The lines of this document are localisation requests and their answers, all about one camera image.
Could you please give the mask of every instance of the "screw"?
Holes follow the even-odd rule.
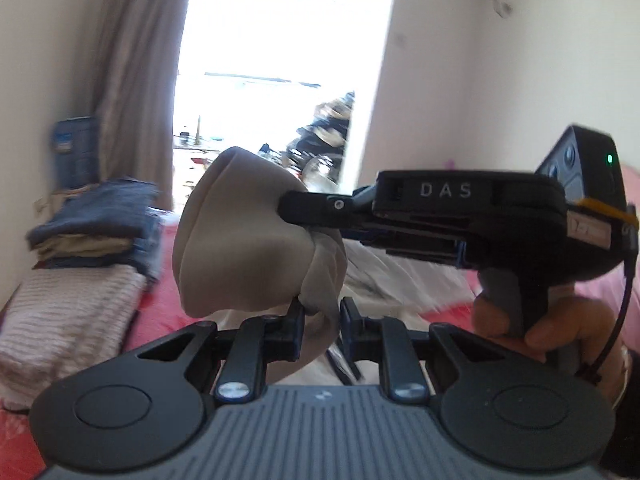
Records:
[[[575,162],[575,148],[572,144],[566,147],[564,150],[564,163],[566,166],[571,169],[574,166]]]
[[[249,387],[244,383],[224,383],[218,386],[218,395],[225,399],[242,399],[249,395]]]
[[[424,386],[418,383],[401,384],[394,389],[396,396],[401,399],[418,399],[423,397],[425,392]]]
[[[549,168],[549,176],[558,180],[558,173],[558,167],[555,164],[552,164],[551,168]]]

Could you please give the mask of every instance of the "finger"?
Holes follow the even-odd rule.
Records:
[[[533,349],[550,351],[580,340],[582,358],[591,362],[602,350],[614,323],[613,312],[604,304],[564,298],[525,334],[525,342]]]
[[[546,361],[546,355],[544,352],[530,348],[522,339],[516,339],[513,337],[492,337],[489,339],[500,346],[504,346],[509,350],[530,357],[531,359],[535,359],[536,361],[540,361],[541,363]]]
[[[481,337],[497,337],[509,331],[509,316],[480,295],[474,301],[471,325]]]

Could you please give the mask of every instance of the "human hand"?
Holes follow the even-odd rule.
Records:
[[[507,314],[479,296],[474,302],[471,321],[479,336],[540,362],[545,361],[546,352],[578,341],[582,362],[590,364],[595,361],[609,338],[616,316],[601,301],[569,296],[550,306],[546,316],[529,329],[524,339],[517,339],[506,336],[509,331]],[[599,373],[602,380],[598,389],[610,402],[615,402],[625,381],[620,338],[600,367]]]

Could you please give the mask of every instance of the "beige curtain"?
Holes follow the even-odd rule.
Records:
[[[175,79],[189,0],[105,0],[92,109],[100,118],[100,177],[155,182],[172,208]]]

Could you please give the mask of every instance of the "striped towel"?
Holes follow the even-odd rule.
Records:
[[[30,407],[52,382],[115,357],[146,278],[129,266],[32,270],[0,330],[0,398]]]

